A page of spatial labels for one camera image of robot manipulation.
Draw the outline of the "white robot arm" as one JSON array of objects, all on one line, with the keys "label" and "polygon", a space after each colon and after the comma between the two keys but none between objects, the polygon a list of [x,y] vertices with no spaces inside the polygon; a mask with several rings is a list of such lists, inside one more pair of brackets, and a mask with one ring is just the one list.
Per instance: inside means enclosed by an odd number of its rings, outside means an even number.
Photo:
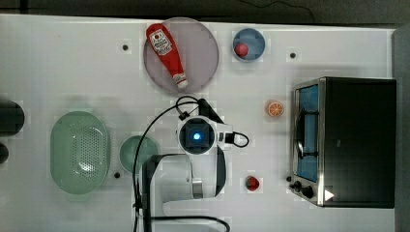
[{"label": "white robot arm", "polygon": [[155,225],[165,221],[168,232],[180,232],[179,220],[188,216],[168,216],[168,202],[214,198],[226,182],[224,152],[231,148],[234,131],[230,125],[206,116],[191,116],[179,123],[176,141],[180,151],[153,155],[141,166],[138,175],[141,229],[160,232]]}]

